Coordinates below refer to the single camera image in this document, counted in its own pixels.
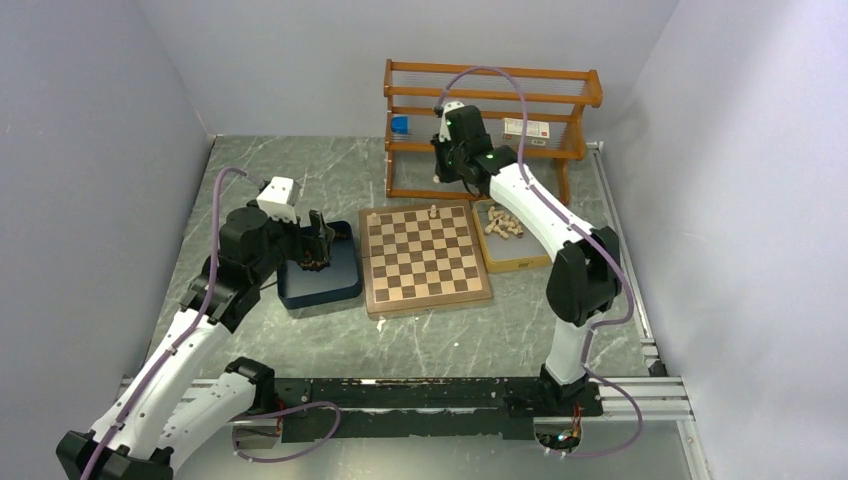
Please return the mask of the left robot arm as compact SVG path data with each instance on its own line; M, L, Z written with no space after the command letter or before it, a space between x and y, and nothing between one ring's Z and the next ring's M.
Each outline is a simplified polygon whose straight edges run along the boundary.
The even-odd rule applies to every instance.
M245 357L211 389L181 403L208 357L260 299L286 262L319 271L335 232L321 212L302 228L287 205L253 200L226 217L213 209L210 255L190 284L154 354L113 406L86 432L69 431L56 455L70 479L171 479L230 420L261 416L277 400L272 368Z

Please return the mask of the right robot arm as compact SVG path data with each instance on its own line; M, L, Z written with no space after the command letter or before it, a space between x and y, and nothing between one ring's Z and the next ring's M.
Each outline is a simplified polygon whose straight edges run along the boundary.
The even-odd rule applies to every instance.
M588 383L592 328L621 293L620 241L609 227L574 215L533 175L521 150L496 147L481 111L460 101L434 109L440 120L431 143L435 174L460 181L506 207L542 245L552 262L545 295L557 321L550 353L530 393L512 400L537 412L565 413Z

